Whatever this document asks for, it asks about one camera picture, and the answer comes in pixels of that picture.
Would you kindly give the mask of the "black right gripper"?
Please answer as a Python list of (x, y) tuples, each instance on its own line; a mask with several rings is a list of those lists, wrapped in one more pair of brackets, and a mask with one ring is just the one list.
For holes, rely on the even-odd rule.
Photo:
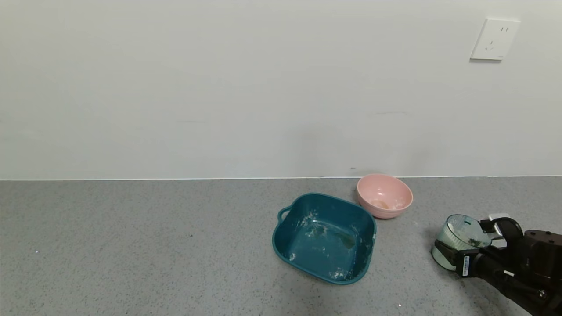
[(499, 284), (510, 269), (510, 251), (506, 247), (483, 247), (457, 251), (441, 240), (434, 241), (434, 248), (450, 266), (456, 266), (461, 278), (480, 278), (488, 284)]

